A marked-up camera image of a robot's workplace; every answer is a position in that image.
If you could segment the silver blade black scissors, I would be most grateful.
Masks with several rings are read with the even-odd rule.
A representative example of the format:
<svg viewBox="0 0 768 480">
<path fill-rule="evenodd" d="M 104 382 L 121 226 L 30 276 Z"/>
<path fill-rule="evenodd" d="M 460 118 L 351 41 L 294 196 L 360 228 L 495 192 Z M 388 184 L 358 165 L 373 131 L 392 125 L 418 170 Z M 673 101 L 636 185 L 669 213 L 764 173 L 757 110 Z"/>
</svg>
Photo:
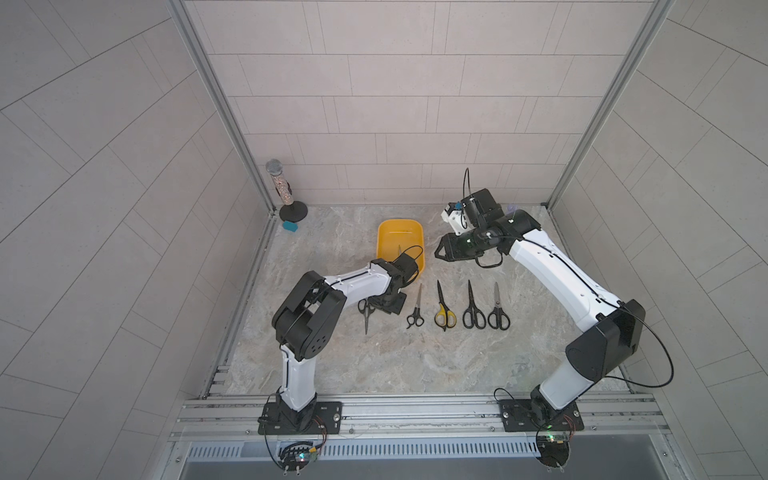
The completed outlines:
<svg viewBox="0 0 768 480">
<path fill-rule="evenodd" d="M 511 326 L 511 320 L 502 308 L 500 286 L 497 282 L 494 283 L 493 295 L 494 307 L 487 316 L 488 325 L 492 329 L 506 331 Z"/>
</svg>

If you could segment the yellow plastic storage box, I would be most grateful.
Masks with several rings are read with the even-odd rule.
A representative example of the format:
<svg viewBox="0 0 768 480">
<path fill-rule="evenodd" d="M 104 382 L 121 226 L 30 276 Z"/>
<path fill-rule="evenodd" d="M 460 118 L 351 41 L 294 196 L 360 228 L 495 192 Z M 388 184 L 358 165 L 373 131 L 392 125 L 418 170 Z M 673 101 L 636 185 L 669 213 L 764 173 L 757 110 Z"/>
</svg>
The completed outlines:
<svg viewBox="0 0 768 480">
<path fill-rule="evenodd" d="M 394 261 L 400 254 L 407 253 L 417 265 L 416 279 L 425 268 L 424 230 L 412 219 L 389 219 L 378 227 L 376 257 Z"/>
</svg>

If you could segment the all black scissors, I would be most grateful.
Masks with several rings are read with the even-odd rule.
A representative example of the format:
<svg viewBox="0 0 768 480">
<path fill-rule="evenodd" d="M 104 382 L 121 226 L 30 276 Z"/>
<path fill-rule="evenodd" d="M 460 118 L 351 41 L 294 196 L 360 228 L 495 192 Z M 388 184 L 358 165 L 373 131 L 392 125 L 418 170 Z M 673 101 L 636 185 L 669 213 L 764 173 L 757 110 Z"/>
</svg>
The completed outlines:
<svg viewBox="0 0 768 480">
<path fill-rule="evenodd" d="M 475 302 L 474 291 L 470 281 L 467 282 L 467 290 L 468 306 L 462 315 L 462 324 L 466 329 L 485 329 L 487 319 Z"/>
</svg>

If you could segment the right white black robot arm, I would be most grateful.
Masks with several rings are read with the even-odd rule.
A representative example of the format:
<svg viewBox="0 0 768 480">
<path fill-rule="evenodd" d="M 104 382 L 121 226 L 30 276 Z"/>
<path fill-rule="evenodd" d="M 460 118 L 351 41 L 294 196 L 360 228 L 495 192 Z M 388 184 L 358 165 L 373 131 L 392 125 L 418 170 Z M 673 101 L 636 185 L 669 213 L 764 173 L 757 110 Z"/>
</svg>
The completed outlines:
<svg viewBox="0 0 768 480">
<path fill-rule="evenodd" d="M 556 371 L 530 394 L 530 414 L 548 425 L 638 349 L 645 310 L 624 302 L 591 279 L 527 211 L 505 212 L 487 189 L 448 205 L 441 218 L 452 229 L 435 251 L 446 262 L 478 261 L 497 251 L 526 267 L 562 304 L 581 334 Z"/>
</svg>

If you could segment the small black scissors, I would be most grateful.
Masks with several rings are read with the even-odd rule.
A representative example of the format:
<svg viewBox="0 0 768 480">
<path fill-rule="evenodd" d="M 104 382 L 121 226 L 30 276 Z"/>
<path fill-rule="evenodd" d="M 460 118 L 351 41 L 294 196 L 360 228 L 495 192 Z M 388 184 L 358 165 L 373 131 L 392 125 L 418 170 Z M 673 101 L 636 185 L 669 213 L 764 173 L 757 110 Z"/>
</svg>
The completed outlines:
<svg viewBox="0 0 768 480">
<path fill-rule="evenodd" d="M 412 327 L 420 328 L 424 325 L 425 320 L 421 315 L 422 290 L 423 290 L 423 286 L 420 285 L 419 290 L 417 292 L 416 302 L 415 302 L 413 311 L 410 315 L 406 317 L 407 329 L 410 329 Z"/>
</svg>

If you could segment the yellow black handled scissors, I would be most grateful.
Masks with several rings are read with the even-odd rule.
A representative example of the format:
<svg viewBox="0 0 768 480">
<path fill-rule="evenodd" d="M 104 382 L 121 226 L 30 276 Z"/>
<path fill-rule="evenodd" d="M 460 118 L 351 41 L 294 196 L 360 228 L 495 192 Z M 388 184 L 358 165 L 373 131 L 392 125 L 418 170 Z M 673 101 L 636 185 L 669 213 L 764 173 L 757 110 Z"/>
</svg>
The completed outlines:
<svg viewBox="0 0 768 480">
<path fill-rule="evenodd" d="M 438 312 L 434 316 L 435 324 L 443 331 L 454 328 L 457 325 L 455 313 L 447 306 L 440 281 L 437 281 Z"/>
</svg>

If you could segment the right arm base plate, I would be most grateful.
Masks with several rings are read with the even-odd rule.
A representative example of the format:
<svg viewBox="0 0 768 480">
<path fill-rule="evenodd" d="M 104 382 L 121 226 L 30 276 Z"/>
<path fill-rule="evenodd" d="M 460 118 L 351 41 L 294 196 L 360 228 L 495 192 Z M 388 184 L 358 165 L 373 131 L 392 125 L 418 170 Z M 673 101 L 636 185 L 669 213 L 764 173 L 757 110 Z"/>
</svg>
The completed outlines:
<svg viewBox="0 0 768 480">
<path fill-rule="evenodd" d="M 498 401 L 505 432 L 578 432 L 585 429 L 575 401 L 563 409 L 553 409 L 530 399 Z"/>
</svg>

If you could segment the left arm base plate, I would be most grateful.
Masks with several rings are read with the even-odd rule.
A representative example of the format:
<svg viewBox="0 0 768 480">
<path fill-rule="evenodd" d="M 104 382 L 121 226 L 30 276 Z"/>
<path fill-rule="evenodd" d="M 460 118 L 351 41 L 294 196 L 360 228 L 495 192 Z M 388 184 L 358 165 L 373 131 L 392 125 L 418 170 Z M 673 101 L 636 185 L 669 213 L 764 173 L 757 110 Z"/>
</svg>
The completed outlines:
<svg viewBox="0 0 768 480">
<path fill-rule="evenodd" d="M 341 402 L 312 401 L 300 411 L 281 399 L 268 402 L 258 418 L 260 435 L 338 434 L 342 418 Z"/>
</svg>

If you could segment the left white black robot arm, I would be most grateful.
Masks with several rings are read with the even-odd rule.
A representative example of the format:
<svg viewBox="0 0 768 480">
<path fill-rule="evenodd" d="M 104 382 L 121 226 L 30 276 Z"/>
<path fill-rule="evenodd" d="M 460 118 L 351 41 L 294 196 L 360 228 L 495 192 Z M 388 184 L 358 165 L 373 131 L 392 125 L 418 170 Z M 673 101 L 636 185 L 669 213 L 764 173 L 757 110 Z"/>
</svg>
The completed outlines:
<svg viewBox="0 0 768 480">
<path fill-rule="evenodd" d="M 419 273 L 417 260 L 407 253 L 393 261 L 374 259 L 336 276 L 305 273 L 272 319 L 283 355 L 278 403 L 290 413 L 310 412 L 317 398 L 316 357 L 330 341 L 343 311 L 359 307 L 366 317 L 376 310 L 398 314 L 407 298 L 403 289 Z"/>
</svg>

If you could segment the aluminium front rail frame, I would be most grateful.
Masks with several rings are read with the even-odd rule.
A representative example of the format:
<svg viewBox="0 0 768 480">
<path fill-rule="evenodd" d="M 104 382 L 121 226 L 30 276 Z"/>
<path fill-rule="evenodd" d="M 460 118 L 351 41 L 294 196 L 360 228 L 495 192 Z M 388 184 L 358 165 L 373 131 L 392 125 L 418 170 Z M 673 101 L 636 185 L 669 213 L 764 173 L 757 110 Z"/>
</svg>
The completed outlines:
<svg viewBox="0 0 768 480">
<path fill-rule="evenodd" d="M 597 392 L 577 405 L 585 429 L 578 432 L 505 432 L 496 394 L 326 395 L 326 402 L 343 404 L 340 432 L 331 440 L 532 437 L 553 435 L 666 434 L 670 428 L 651 394 Z M 171 427 L 173 440 L 246 440 L 261 436 L 258 418 L 264 396 L 227 396 L 183 404 Z"/>
</svg>

